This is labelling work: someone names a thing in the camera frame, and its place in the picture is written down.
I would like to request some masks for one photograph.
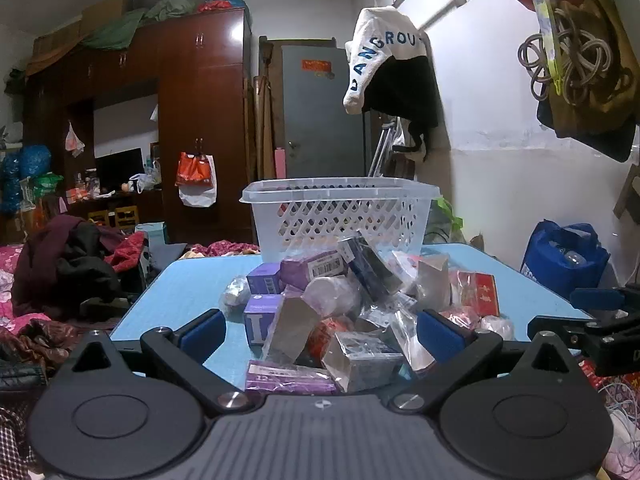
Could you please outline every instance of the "television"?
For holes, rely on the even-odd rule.
[[[122,184],[129,181],[129,177],[145,173],[142,162],[142,149],[127,150],[126,152],[111,153],[95,159],[95,169],[100,179],[102,192],[120,191]]]

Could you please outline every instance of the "white plastic basket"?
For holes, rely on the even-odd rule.
[[[252,205],[265,262],[335,248],[363,230],[378,250],[419,254],[435,186],[402,178],[263,180],[240,202]]]

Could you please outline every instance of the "gray door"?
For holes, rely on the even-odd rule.
[[[283,46],[287,177],[365,176],[362,115],[342,99],[349,84],[344,50]]]

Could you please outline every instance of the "light blue tabletop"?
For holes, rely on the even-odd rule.
[[[516,327],[516,339],[528,341],[527,323],[534,316],[586,317],[546,288],[463,244],[424,246],[423,254],[447,253],[452,265],[495,276],[500,312]],[[210,308],[220,308],[220,296],[236,276],[245,276],[262,263],[260,256],[220,256],[179,260],[149,286],[111,333],[113,340],[138,339],[147,330],[168,326],[176,330]],[[260,347],[246,342],[242,314],[228,316],[226,340],[205,366],[238,388],[244,388],[249,360],[259,358]]]

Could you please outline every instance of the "yellow chair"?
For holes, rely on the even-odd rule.
[[[118,229],[131,229],[140,223],[138,206],[117,207],[115,213]]]
[[[107,210],[104,211],[91,211],[87,215],[89,222],[93,222],[98,225],[109,225],[109,212]]]

